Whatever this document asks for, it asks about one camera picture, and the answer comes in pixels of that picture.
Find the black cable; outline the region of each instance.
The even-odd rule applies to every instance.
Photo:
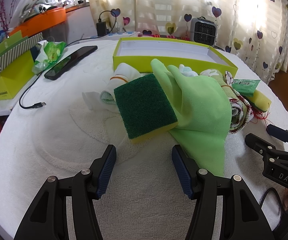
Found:
[[[109,34],[109,33],[112,32],[112,30],[113,30],[114,27],[115,27],[115,24],[116,24],[116,22],[117,22],[117,16],[116,16],[116,14],[115,14],[114,12],[112,12],[112,11],[102,11],[102,12],[100,13],[100,16],[99,16],[99,22],[102,21],[102,20],[101,20],[101,14],[102,14],[103,12],[111,12],[111,13],[113,13],[114,16],[115,16],[115,22],[114,22],[113,28],[108,32],[108,34]],[[77,40],[77,41],[85,41],[85,40],[93,40],[93,39],[103,38],[103,37],[106,37],[108,34],[106,34],[106,35],[104,35],[104,36],[100,36],[100,37],[80,39],[80,40]],[[66,45],[66,47],[70,46],[71,44],[73,44],[73,43],[75,43],[75,42],[77,42],[77,41],[71,42],[70,44]]]
[[[264,204],[264,201],[265,201],[265,198],[267,197],[267,194],[268,194],[270,191],[272,191],[272,192],[275,194],[275,196],[276,196],[276,198],[277,198],[277,201],[278,201],[278,204],[279,204],[279,207],[280,207],[280,209],[281,209],[281,211],[282,211],[282,214],[283,214],[284,216],[288,217],[288,214],[286,213],[286,211],[284,210],[284,208],[283,208],[283,206],[282,206],[282,201],[280,200],[280,196],[279,196],[277,190],[276,190],[275,188],[273,188],[273,187],[270,187],[269,189],[266,190],[265,194],[263,195],[263,197],[262,197],[262,199],[261,199],[261,201],[260,201],[260,204],[259,204],[260,208],[262,208],[262,206],[263,206],[263,204]]]
[[[23,92],[23,94],[21,95],[20,97],[20,100],[19,100],[19,105],[20,107],[22,107],[23,109],[33,109],[33,108],[40,108],[40,107],[43,107],[46,105],[46,103],[42,103],[42,102],[39,102],[39,103],[36,103],[32,106],[23,106],[21,104],[21,99],[22,97],[24,96],[24,94],[35,84],[35,82],[39,79],[39,77],[43,74],[43,71],[38,75],[38,77],[36,78],[36,80],[34,80],[34,82]]]

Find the black phone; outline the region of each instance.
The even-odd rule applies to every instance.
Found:
[[[70,70],[71,67],[76,65],[79,62],[79,60],[90,55],[96,50],[97,50],[97,46],[85,46],[85,47],[78,49],[77,51],[73,52],[71,55],[62,59],[55,66],[53,66],[48,72],[46,72],[44,74],[45,78],[50,79],[50,80],[58,79],[60,76],[62,76],[63,73]]]

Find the screw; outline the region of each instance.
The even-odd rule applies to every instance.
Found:
[[[206,169],[199,169],[198,173],[201,175],[206,175],[208,173],[208,171]]]
[[[239,175],[234,175],[233,179],[235,181],[241,181],[242,180],[242,177],[240,177]]]
[[[55,176],[49,176],[48,177],[48,182],[53,182],[55,181],[56,177]]]
[[[90,169],[83,169],[83,170],[81,170],[81,173],[83,174],[83,175],[87,175],[87,174],[89,174],[91,171],[90,171]]]

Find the chevron pattern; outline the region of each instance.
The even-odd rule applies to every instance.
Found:
[[[33,48],[39,41],[43,40],[42,33],[38,33],[10,49],[0,57],[0,73],[23,53]]]

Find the sponge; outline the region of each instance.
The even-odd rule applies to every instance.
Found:
[[[249,103],[261,112],[266,112],[271,106],[271,100],[257,89],[253,97],[247,97]]]
[[[114,89],[128,138],[137,143],[173,129],[175,112],[154,74]]]

